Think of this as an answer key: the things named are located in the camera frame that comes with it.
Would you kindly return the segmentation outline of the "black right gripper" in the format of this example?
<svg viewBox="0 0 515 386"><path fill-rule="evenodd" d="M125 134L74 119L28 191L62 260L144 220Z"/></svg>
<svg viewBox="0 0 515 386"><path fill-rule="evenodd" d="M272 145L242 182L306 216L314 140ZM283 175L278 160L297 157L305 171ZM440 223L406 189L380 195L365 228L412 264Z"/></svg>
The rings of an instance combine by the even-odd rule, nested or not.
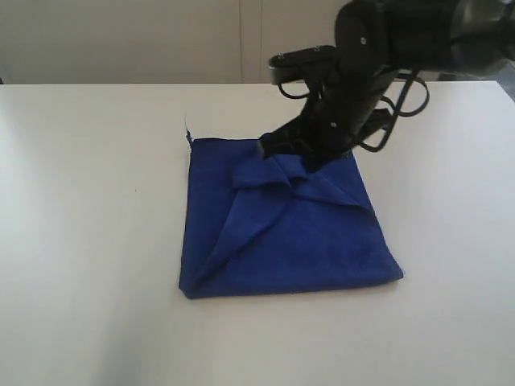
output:
<svg viewBox="0 0 515 386"><path fill-rule="evenodd" d="M420 114L402 106L420 73L453 66L457 1L351 1L335 22L336 55L323 74L302 80L301 113L257 141L263 158L301 155L315 173L359 146L385 147L400 117Z"/></svg>

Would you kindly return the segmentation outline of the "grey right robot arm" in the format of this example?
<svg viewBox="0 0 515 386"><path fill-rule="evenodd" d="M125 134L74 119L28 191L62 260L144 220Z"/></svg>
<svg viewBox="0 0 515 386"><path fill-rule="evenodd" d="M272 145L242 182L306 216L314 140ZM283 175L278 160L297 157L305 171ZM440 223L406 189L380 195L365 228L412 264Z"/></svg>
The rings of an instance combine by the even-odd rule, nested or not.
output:
<svg viewBox="0 0 515 386"><path fill-rule="evenodd" d="M384 149L422 72L490 76L514 59L511 1L351 1L331 45L269 61L278 88L307 86L300 114L257 143L264 158L298 155L307 170Z"/></svg>

